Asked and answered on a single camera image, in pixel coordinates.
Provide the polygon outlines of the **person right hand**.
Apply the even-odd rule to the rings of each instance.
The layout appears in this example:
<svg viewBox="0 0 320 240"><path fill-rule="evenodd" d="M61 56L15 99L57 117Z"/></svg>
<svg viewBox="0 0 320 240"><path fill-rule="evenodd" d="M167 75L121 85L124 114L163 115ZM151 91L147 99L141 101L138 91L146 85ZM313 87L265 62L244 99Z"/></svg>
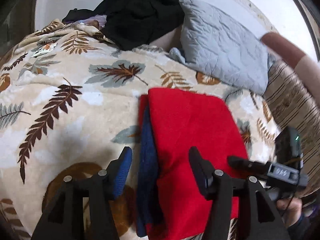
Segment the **person right hand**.
<svg viewBox="0 0 320 240"><path fill-rule="evenodd" d="M296 197L292 199L280 199L276 203L277 209L284 211L284 224L288 228L298 222L302 215L302 200Z"/></svg>

